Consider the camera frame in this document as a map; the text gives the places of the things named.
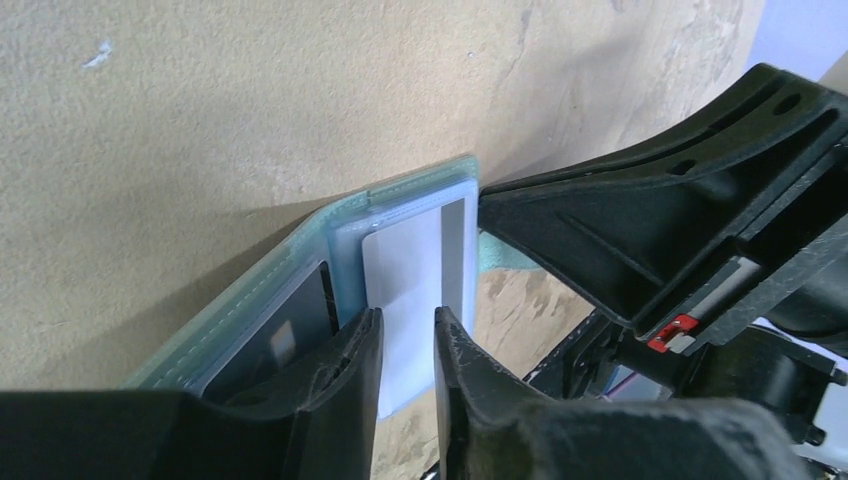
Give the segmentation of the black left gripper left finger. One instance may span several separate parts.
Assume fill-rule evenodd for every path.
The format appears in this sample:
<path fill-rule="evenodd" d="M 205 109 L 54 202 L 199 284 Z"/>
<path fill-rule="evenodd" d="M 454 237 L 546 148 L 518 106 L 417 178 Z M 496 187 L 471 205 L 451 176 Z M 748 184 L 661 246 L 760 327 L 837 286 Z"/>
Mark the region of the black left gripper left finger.
<path fill-rule="evenodd" d="M 216 404 L 177 390 L 7 392 L 5 479 L 365 479 L 383 318 L 366 309 L 271 379 Z"/>

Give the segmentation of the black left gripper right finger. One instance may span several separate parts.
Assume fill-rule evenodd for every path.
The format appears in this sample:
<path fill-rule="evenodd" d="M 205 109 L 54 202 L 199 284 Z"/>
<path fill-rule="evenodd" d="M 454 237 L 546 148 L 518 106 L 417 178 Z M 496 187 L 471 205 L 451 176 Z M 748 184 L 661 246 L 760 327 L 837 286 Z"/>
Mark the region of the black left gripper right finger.
<path fill-rule="evenodd" d="M 765 409 L 735 399 L 556 400 L 435 311 L 444 479 L 806 479 Z"/>

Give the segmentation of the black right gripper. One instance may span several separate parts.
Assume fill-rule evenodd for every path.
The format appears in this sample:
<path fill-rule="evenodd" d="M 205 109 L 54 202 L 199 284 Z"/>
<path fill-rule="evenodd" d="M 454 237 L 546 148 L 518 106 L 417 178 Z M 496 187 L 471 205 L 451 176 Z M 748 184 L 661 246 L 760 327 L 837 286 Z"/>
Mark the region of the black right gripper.
<path fill-rule="evenodd" d="M 847 98 L 766 64 L 626 149 L 484 189 L 480 227 L 589 300 L 670 400 L 735 399 L 790 443 L 847 352 Z"/>

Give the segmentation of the black credit card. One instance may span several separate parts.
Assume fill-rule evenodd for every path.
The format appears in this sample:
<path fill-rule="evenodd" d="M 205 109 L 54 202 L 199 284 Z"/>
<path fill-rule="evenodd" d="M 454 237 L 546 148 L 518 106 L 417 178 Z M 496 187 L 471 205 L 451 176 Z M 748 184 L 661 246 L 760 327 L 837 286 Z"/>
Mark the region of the black credit card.
<path fill-rule="evenodd" d="M 204 399 L 223 403 L 269 380 L 338 330 L 329 266 L 315 261 L 249 318 L 211 371 L 200 377 L 199 393 Z"/>

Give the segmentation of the white striped credit card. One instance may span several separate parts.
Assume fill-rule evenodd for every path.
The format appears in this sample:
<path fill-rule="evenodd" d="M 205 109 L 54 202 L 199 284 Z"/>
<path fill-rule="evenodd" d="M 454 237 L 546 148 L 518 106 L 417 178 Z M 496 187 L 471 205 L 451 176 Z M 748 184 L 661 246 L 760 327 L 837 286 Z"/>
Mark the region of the white striped credit card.
<path fill-rule="evenodd" d="M 463 308 L 465 202 L 366 236 L 362 254 L 367 303 L 383 316 L 378 418 L 386 419 L 434 382 L 435 310 Z"/>

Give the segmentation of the teal leather card holder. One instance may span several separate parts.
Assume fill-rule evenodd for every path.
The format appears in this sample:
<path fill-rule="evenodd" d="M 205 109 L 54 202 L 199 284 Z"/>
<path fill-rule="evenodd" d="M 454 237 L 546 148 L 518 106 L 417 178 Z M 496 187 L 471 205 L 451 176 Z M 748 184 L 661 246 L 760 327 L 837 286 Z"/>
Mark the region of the teal leather card holder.
<path fill-rule="evenodd" d="M 363 308 L 388 326 L 387 417 L 433 383 L 432 314 L 474 325 L 481 273 L 534 270 L 478 221 L 479 163 L 464 156 L 342 197 L 309 214 L 128 380 L 224 400 L 285 369 Z"/>

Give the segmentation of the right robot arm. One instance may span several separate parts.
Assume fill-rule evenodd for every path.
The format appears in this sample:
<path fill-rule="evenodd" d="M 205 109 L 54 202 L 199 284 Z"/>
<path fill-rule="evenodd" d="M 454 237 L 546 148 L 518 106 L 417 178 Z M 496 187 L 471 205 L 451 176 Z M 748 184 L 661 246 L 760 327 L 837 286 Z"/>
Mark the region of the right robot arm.
<path fill-rule="evenodd" d="M 593 306 L 532 384 L 746 400 L 846 475 L 844 94 L 756 65 L 644 142 L 485 188 L 478 221 Z"/>

